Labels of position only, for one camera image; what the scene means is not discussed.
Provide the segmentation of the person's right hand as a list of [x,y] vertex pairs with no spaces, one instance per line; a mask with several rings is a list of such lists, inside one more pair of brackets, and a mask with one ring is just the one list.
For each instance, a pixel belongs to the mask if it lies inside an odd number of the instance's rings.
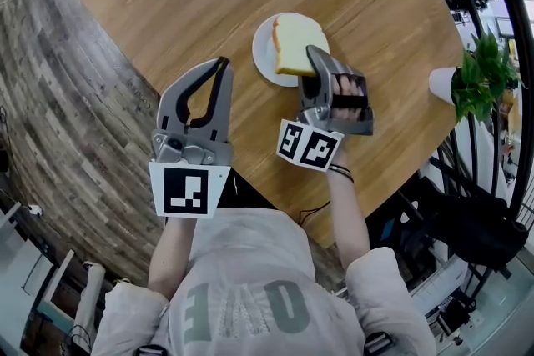
[[[363,96],[356,82],[347,75],[334,75],[331,78],[332,93],[344,96]],[[330,116],[339,120],[356,121],[360,117],[360,108],[332,108]]]

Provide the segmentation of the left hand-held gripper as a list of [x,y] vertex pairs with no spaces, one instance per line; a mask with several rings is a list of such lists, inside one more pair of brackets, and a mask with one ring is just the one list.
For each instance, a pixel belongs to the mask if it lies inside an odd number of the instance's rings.
[[[226,143],[233,76],[228,58],[212,59],[184,73],[161,96],[159,130],[152,135],[154,158],[149,162],[155,211],[160,217],[214,216],[233,159],[233,146]],[[189,99],[212,77],[204,115],[189,119]]]

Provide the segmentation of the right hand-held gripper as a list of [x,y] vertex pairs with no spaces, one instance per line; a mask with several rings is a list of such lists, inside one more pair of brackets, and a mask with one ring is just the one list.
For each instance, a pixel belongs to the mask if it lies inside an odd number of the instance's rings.
[[[281,122],[276,154],[295,166],[324,172],[345,136],[373,134],[374,113],[360,71],[315,45],[308,45],[306,53],[316,75],[298,77],[299,112],[295,121]],[[331,77],[337,75],[354,79],[364,95],[334,95]],[[332,108],[360,108],[360,117],[335,119],[330,116]]]

